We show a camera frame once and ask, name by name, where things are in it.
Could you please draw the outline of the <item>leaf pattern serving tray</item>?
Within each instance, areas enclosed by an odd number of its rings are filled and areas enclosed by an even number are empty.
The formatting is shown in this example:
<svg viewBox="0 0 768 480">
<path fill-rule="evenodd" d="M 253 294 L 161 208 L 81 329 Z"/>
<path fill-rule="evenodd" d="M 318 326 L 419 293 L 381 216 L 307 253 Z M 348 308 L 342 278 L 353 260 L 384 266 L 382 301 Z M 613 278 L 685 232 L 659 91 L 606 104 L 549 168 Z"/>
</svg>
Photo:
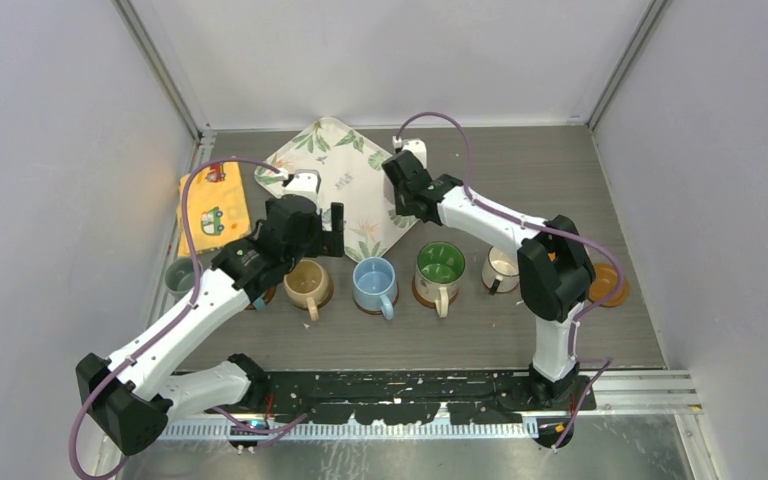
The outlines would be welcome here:
<svg viewBox="0 0 768 480">
<path fill-rule="evenodd" d="M 323 228 L 330 207 L 344 206 L 345 256 L 359 262 L 382 257 L 417 220 L 396 213 L 393 187 L 382 165 L 390 154 L 343 122 L 323 117 L 269 156 L 266 162 L 289 173 L 315 170 L 321 182 Z"/>
</svg>

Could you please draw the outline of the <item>beige speckled ceramic mug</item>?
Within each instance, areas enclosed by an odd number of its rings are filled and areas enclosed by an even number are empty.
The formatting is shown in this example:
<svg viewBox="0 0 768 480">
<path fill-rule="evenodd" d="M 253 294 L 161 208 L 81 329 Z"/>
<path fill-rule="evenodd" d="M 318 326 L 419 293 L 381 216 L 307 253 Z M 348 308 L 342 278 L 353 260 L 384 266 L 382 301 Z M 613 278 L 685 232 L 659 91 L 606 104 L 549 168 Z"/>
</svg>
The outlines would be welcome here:
<svg viewBox="0 0 768 480">
<path fill-rule="evenodd" d="M 302 259 L 284 276 L 282 285 L 290 302 L 307 311 L 312 322 L 320 319 L 320 310 L 334 293 L 330 274 L 321 264 L 310 259 Z"/>
</svg>

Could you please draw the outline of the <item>yellow printed cloth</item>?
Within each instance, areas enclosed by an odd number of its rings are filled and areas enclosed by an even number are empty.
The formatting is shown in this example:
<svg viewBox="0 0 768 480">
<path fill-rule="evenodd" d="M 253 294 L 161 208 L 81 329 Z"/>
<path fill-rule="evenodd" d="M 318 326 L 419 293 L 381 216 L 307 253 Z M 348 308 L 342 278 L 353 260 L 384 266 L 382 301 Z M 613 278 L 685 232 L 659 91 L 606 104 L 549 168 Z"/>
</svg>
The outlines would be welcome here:
<svg viewBox="0 0 768 480">
<path fill-rule="evenodd" d="M 251 232 L 240 165 L 225 162 L 201 171 L 187 195 L 188 222 L 197 254 L 220 249 Z"/>
</svg>

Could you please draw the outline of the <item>green interior floral mug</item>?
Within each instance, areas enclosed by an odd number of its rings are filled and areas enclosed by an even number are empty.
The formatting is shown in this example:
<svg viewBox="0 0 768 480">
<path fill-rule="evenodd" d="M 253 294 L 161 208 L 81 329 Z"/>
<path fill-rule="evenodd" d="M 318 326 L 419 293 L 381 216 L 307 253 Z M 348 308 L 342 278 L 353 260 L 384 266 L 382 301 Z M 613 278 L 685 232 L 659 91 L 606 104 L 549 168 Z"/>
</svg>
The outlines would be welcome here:
<svg viewBox="0 0 768 480">
<path fill-rule="evenodd" d="M 459 282 L 465 269 L 466 260 L 460 249 L 449 242 L 435 241 L 420 249 L 416 257 L 414 277 L 421 275 L 428 280 L 442 284 L 457 283 L 460 290 Z M 445 316 L 434 310 L 439 318 L 446 318 L 450 307 Z"/>
</svg>

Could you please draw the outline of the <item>orange interior blue mug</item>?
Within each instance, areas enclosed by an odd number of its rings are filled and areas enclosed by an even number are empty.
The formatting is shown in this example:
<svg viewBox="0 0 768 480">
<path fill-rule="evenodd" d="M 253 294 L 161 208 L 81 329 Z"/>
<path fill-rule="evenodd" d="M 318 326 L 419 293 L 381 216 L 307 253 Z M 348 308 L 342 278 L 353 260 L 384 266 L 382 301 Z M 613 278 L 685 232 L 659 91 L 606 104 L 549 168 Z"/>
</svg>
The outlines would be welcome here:
<svg viewBox="0 0 768 480">
<path fill-rule="evenodd" d="M 268 289 L 264 294 L 259 296 L 257 299 L 252 300 L 251 303 L 246 307 L 247 310 L 256 310 L 256 311 L 262 311 L 264 310 L 267 305 L 272 301 L 276 293 L 276 288 L 271 287 Z"/>
</svg>

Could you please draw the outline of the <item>light blue mug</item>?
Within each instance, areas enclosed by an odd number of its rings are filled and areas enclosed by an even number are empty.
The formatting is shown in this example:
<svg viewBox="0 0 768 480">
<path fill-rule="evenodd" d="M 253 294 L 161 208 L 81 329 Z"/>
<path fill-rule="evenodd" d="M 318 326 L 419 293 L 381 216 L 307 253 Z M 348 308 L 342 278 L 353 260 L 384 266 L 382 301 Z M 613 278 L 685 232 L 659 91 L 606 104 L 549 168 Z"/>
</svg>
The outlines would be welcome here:
<svg viewBox="0 0 768 480">
<path fill-rule="evenodd" d="M 352 273 L 353 300 L 368 310 L 380 310 L 387 321 L 395 316 L 393 301 L 399 287 L 393 265 L 381 257 L 360 261 Z"/>
</svg>

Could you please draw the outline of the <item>white mug black handle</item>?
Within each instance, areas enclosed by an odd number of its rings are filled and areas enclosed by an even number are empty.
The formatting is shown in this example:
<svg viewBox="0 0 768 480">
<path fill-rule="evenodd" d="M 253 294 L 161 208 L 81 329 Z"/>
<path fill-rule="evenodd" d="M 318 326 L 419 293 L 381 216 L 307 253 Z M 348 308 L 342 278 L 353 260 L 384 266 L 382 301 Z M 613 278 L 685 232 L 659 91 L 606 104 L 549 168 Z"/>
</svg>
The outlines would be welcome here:
<svg viewBox="0 0 768 480">
<path fill-rule="evenodd" d="M 496 247 L 488 251 L 481 276 L 490 295 L 510 293 L 520 283 L 517 262 Z"/>
</svg>

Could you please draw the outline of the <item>grey ceramic mug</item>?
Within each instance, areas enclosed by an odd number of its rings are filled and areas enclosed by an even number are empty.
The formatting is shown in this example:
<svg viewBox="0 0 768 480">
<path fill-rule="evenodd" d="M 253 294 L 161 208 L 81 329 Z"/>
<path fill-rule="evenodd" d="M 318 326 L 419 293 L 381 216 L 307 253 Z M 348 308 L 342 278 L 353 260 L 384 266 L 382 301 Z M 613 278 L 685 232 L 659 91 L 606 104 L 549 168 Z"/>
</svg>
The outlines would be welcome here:
<svg viewBox="0 0 768 480">
<path fill-rule="evenodd" d="M 196 271 L 200 269 L 193 265 L 190 257 L 174 260 L 164 273 L 164 286 L 167 292 L 176 299 L 182 298 L 195 284 Z"/>
</svg>

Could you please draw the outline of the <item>brown wooden ringed coaster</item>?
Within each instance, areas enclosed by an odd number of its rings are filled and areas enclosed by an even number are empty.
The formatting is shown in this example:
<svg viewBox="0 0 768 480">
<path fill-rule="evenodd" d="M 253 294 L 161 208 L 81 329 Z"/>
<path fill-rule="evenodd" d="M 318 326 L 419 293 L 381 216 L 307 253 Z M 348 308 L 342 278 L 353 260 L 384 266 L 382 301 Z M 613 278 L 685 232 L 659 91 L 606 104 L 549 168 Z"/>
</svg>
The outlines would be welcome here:
<svg viewBox="0 0 768 480">
<path fill-rule="evenodd" d="M 399 298 L 397 297 L 397 298 L 396 298 L 396 299 L 395 299 L 395 300 L 392 302 L 392 303 L 393 303 L 393 308 L 394 308 L 394 309 L 395 309 L 395 306 L 398 304 L 398 301 L 399 301 Z M 364 307 L 363 307 L 363 306 L 361 306 L 361 305 L 360 305 L 360 304 L 359 304 L 357 301 L 354 301 L 354 300 L 353 300 L 353 303 L 354 303 L 354 305 L 356 306 L 356 308 L 357 308 L 357 309 L 359 309 L 361 312 L 363 312 L 363 313 L 365 313 L 365 314 L 367 314 L 367 315 L 372 315 L 372 316 L 383 316 L 383 315 L 384 315 L 384 314 L 383 314 L 383 312 L 382 312 L 382 311 L 380 311 L 380 310 L 368 310 L 368 309 L 364 308 Z"/>
</svg>

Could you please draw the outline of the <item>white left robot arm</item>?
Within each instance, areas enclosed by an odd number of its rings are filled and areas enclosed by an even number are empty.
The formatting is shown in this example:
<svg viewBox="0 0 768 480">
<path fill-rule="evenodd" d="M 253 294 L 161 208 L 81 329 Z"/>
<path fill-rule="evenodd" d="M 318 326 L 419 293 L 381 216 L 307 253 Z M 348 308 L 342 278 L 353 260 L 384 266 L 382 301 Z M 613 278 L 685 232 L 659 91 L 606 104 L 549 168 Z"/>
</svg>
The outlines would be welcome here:
<svg viewBox="0 0 768 480">
<path fill-rule="evenodd" d="M 147 449 L 170 423 L 218 406 L 254 413 L 270 394 L 269 377 L 251 358 L 234 354 L 182 376 L 176 368 L 212 332 L 243 311 L 304 257 L 344 254 L 344 206 L 331 204 L 328 229 L 303 196 L 265 203 L 255 231 L 226 244 L 193 288 L 128 345 L 76 367 L 80 397 L 95 423 L 126 456 Z"/>
</svg>

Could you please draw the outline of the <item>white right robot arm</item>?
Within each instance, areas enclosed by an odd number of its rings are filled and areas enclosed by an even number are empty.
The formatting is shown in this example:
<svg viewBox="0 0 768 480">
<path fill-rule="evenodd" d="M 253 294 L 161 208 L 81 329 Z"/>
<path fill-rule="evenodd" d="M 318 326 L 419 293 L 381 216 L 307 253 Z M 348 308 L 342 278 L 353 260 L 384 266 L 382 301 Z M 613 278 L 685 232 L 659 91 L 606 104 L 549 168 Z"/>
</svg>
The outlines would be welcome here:
<svg viewBox="0 0 768 480">
<path fill-rule="evenodd" d="M 575 336 L 595 279 L 575 224 L 562 215 L 541 220 L 516 212 L 447 174 L 432 178 L 407 149 L 382 168 L 397 214 L 468 233 L 516 262 L 520 295 L 536 317 L 531 395 L 542 408 L 560 407 L 580 368 Z"/>
</svg>

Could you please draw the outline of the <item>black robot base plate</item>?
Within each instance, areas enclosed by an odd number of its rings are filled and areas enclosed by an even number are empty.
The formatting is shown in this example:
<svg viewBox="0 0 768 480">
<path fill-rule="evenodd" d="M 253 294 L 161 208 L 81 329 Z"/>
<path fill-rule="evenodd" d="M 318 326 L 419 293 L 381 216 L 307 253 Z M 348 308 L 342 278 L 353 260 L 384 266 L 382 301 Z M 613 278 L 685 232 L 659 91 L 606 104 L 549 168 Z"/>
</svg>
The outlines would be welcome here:
<svg viewBox="0 0 768 480">
<path fill-rule="evenodd" d="M 242 401 L 223 408 L 280 422 L 304 415 L 325 425 L 428 424 L 442 413 L 455 425 L 518 423 L 527 412 L 565 416 L 578 403 L 594 409 L 584 392 L 589 381 L 578 375 L 553 397 L 528 372 L 511 369 L 272 371 Z"/>
</svg>

